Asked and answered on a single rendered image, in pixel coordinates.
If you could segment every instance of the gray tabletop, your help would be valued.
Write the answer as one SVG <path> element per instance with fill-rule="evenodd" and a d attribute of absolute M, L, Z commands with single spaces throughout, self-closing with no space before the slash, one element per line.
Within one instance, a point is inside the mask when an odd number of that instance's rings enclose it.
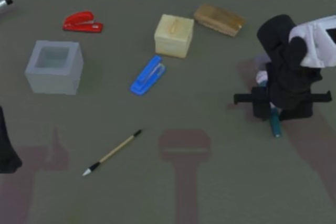
<path fill-rule="evenodd" d="M 279 139 L 268 123 L 250 119 L 250 106 L 231 105 L 253 82 L 259 26 L 282 13 L 296 23 L 333 15 L 335 0 L 15 3 L 0 19 L 0 104 L 24 166 L 0 175 L 1 223 L 335 223 L 335 103 L 284 123 Z M 130 84 L 155 53 L 161 15 L 192 17 L 204 3 L 247 24 L 235 38 L 196 24 L 188 56 L 164 57 L 164 76 L 146 95 L 132 94 Z M 62 30 L 65 17 L 82 10 L 104 23 L 101 34 Z M 36 40 L 80 43 L 77 95 L 32 93 L 24 70 Z M 335 93 L 334 70 L 323 76 L 314 91 Z M 139 138 L 81 176 L 142 127 Z"/>

